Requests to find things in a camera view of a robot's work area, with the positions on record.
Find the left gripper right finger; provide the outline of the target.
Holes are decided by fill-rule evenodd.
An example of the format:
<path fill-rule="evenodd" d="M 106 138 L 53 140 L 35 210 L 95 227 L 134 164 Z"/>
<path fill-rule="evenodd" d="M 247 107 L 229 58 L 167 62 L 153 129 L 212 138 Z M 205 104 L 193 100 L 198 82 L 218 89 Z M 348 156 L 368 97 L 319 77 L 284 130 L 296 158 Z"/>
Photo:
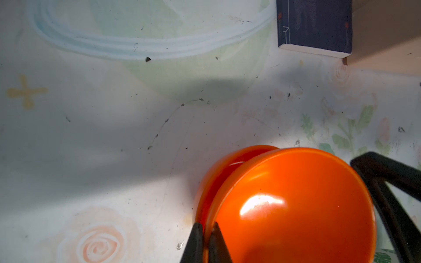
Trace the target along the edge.
<path fill-rule="evenodd" d="M 351 160 L 364 181 L 401 263 L 421 261 L 421 232 L 387 187 L 390 183 L 421 200 L 421 171 L 375 152 Z"/>

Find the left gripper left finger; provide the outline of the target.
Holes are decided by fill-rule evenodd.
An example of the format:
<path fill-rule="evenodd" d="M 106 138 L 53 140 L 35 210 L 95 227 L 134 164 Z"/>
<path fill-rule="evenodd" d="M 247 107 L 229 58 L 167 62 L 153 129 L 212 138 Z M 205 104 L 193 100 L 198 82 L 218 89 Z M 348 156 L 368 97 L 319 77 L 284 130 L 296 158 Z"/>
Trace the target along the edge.
<path fill-rule="evenodd" d="M 207 251 L 205 251 L 205 249 L 206 247 L 205 238 L 203 235 L 203 225 L 199 222 L 196 222 L 193 224 L 180 262 L 232 263 L 231 256 L 217 222 L 215 222 L 213 225 Z"/>

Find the orange bowl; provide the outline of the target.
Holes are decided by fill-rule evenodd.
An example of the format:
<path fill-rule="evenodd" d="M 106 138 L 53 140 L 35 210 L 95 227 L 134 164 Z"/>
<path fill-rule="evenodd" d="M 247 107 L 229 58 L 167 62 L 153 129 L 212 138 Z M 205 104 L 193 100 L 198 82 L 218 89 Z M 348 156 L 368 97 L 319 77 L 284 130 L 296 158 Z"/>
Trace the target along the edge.
<path fill-rule="evenodd" d="M 312 148 L 250 146 L 217 161 L 195 200 L 209 263 L 215 228 L 233 263 L 370 263 L 373 202 L 361 177 Z"/>

